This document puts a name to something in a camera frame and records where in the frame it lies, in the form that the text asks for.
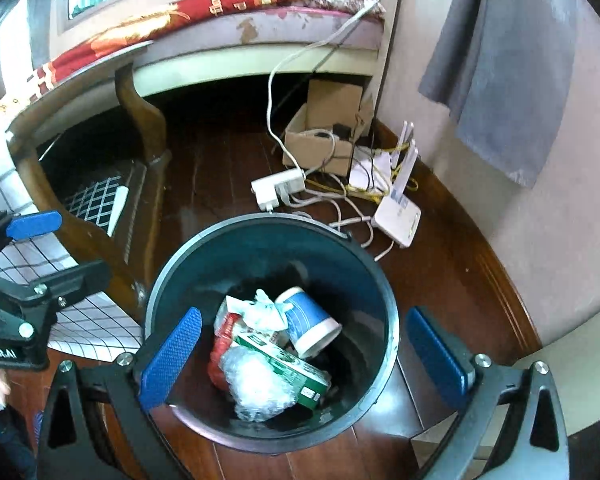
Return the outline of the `blue plastic cup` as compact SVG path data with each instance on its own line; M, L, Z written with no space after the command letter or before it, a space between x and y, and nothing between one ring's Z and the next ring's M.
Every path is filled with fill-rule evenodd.
M302 360L315 358L342 331L342 325L301 287L285 290L275 299L275 303L284 307L287 335Z

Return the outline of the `white paper wad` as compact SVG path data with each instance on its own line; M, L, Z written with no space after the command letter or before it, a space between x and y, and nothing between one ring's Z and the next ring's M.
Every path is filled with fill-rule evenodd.
M232 328L233 336L253 332L279 347L288 344L288 320L285 307L271 300L264 290L258 289L253 300L226 296L224 306L227 314L237 315Z

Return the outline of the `black round trash bin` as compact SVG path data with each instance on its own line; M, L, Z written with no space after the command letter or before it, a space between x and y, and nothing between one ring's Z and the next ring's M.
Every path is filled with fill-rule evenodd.
M276 297L294 286L343 326L315 360L332 386L315 410L296 405L268 422L242 422L207 373L216 312L227 295ZM399 311L379 264L349 235L293 214L245 214L188 240L152 286L144 334L189 308L201 313L201 335L168 403L190 430L237 451L276 455L339 436L376 403L396 362Z

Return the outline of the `white grid tablecloth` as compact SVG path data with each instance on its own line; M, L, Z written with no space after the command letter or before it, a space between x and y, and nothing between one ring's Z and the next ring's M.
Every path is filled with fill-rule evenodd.
M0 136L1 211L38 211L8 154L4 136ZM0 252L0 277L16 284L28 284L75 265L54 233L12 242ZM61 310L57 317L48 346L72 356L111 362L122 352L137 352L142 343L140 326L104 292Z

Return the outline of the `red mesh plastic bag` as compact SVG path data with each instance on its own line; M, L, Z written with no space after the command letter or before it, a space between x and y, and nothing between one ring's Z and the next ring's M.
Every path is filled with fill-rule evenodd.
M207 373L213 385L216 388L227 391L228 383L224 372L221 370L220 361L224 353L230 348L233 343L233 330L237 322L242 319L242 316L237 313L227 313L224 315L223 321L215 332L214 344L210 353Z

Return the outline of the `brown wooden table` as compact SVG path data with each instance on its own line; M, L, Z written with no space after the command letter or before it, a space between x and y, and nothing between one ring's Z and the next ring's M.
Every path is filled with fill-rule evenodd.
M9 151L35 206L62 215L61 244L79 263L104 260L107 295L141 321L154 276L166 167L166 120L134 86L142 42L78 70L18 113ZM80 185L119 177L129 188L111 232L79 218L65 200Z

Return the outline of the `clear crumpled plastic bag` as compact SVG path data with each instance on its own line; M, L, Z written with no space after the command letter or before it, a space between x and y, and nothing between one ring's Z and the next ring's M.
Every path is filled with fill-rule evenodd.
M297 403L294 386L257 350L230 347L220 359L220 369L243 422L266 422Z

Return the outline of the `green white carton box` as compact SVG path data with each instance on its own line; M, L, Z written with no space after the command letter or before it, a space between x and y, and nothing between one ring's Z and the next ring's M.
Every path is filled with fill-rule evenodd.
M253 332L238 334L234 343L262 354L275 373L292 385L298 404L314 411L324 400L332 384L328 373Z

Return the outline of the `white wifi router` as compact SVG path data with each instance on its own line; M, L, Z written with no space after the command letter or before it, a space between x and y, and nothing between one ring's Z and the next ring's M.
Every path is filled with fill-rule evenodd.
M391 238L400 248L410 247L414 240L422 212L406 197L419 150L414 137L415 125L404 122L398 145L391 151L391 180L385 195L373 216L372 225Z

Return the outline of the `white power strip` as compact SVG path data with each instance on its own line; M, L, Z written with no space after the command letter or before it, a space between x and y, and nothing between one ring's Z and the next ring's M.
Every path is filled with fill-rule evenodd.
M287 169L253 180L251 192L262 211L273 211L281 200L306 189L306 177L301 169Z

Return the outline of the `brown cardboard box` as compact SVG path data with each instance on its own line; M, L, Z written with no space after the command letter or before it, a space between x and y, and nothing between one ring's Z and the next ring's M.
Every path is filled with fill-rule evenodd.
M354 144L368 130L372 113L373 100L363 99L362 86L312 79L306 102L284 130L283 164L298 164L307 176L347 177Z

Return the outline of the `grey hanging cloth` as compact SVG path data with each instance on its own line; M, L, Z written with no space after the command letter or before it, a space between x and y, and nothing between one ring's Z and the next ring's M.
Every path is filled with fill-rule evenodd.
M555 142L576 52L577 0L452 0L418 91L509 180L535 185Z

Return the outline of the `bed with white frame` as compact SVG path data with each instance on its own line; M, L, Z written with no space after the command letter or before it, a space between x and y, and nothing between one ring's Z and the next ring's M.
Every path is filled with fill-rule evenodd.
M269 73L373 76L388 20L375 0L351 14L326 4L225 15L148 45L133 63L141 96Z

